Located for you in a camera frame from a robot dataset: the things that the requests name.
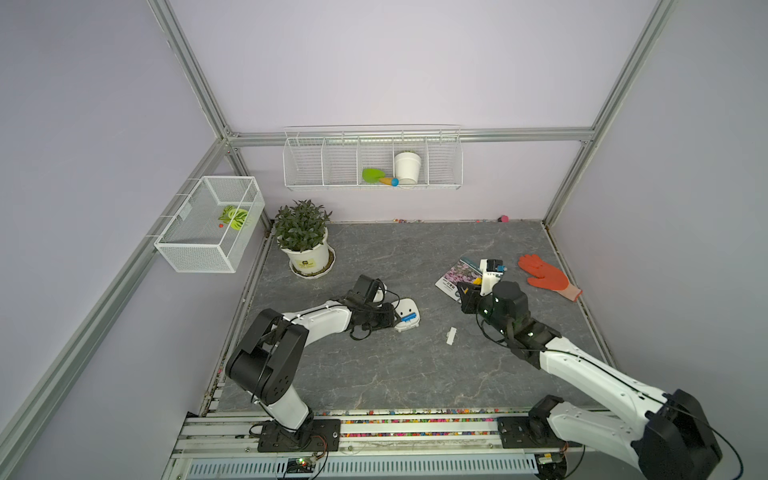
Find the white square alarm clock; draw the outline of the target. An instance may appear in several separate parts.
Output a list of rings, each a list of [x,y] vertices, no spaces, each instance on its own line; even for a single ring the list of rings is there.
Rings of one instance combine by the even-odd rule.
[[[398,332],[404,332],[417,328],[420,324],[420,312],[416,302],[411,298],[402,298],[394,308],[395,324],[394,329]]]

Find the white battery cover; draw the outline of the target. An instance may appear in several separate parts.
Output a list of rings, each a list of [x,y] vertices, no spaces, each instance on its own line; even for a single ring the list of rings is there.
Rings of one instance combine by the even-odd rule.
[[[455,327],[451,327],[447,333],[446,336],[446,344],[447,345],[453,345],[455,341],[455,337],[457,334],[457,329]]]

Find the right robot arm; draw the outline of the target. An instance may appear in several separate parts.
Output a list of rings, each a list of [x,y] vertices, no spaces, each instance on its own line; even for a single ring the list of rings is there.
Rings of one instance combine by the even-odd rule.
[[[491,291],[457,285],[461,309],[494,342],[538,370],[558,377],[606,408],[600,414],[548,395],[529,412],[535,439],[576,442],[619,459],[647,479],[706,479],[723,458],[700,402],[683,390],[667,393],[589,355],[554,328],[534,319],[515,282]]]

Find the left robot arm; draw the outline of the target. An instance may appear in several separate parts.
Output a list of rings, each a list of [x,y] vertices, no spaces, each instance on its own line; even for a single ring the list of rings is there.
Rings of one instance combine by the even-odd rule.
[[[312,411],[293,380],[306,346],[348,333],[355,341],[401,322],[403,297],[380,279],[360,276],[346,294],[298,312],[260,311],[225,367],[229,380],[247,392],[272,422],[294,434],[308,428]]]

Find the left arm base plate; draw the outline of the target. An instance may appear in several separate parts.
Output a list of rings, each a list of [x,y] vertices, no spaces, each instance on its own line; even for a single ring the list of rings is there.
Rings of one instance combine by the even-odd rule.
[[[336,452],[341,440],[341,421],[320,419],[305,422],[297,430],[265,422],[258,434],[259,453]]]

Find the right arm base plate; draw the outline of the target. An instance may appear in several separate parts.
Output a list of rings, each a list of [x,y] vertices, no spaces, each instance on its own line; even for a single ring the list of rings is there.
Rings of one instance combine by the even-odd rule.
[[[545,422],[526,416],[498,417],[497,429],[504,449],[561,450],[565,446],[565,441],[557,438]]]

